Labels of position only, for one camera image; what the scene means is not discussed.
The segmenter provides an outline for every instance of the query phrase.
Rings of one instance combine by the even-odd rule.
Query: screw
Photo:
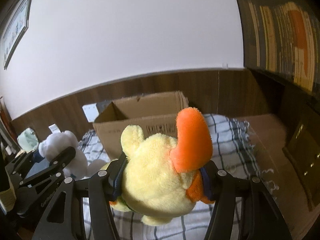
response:
[[[105,171],[105,170],[101,170],[98,172],[98,176],[100,176],[100,177],[106,176],[106,174],[107,174],[107,171]]]
[[[252,178],[252,181],[253,181],[254,183],[259,183],[259,182],[260,182],[260,179],[259,179],[258,177],[253,177],[253,178]]]
[[[227,173],[226,173],[226,171],[224,171],[224,170],[219,170],[219,171],[218,171],[218,175],[223,177],[223,176],[226,176]]]
[[[72,178],[71,177],[67,177],[64,179],[64,183],[68,184],[72,181]]]

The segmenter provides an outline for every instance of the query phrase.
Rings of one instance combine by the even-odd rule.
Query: framed picture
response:
[[[2,38],[2,55],[5,70],[19,41],[28,29],[30,5],[31,0],[23,0],[20,3],[4,32]]]

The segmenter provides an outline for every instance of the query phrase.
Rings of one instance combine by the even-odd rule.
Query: yellow plush toy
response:
[[[157,226],[189,213],[197,201],[210,203],[199,171],[212,156],[202,114],[191,107],[180,111],[177,131],[178,139],[160,133],[145,139],[137,125],[124,129],[121,146],[128,164],[122,195],[110,202],[114,209],[143,214],[144,224]]]

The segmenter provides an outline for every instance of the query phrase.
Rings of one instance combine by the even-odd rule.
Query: cardboard box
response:
[[[177,137],[176,117],[188,107],[182,92],[164,92],[112,101],[94,120],[93,127],[111,159],[122,153],[120,137],[129,125],[139,125],[145,138],[163,133]]]

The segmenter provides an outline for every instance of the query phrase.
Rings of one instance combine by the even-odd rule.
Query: brown wood paneling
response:
[[[249,70],[206,70],[156,74],[101,85],[76,92],[34,109],[12,121],[19,134],[28,127],[44,140],[56,123],[61,130],[71,130],[78,139],[92,124],[87,122],[85,104],[129,97],[142,93],[181,90],[203,113],[228,117],[277,113],[283,86]]]

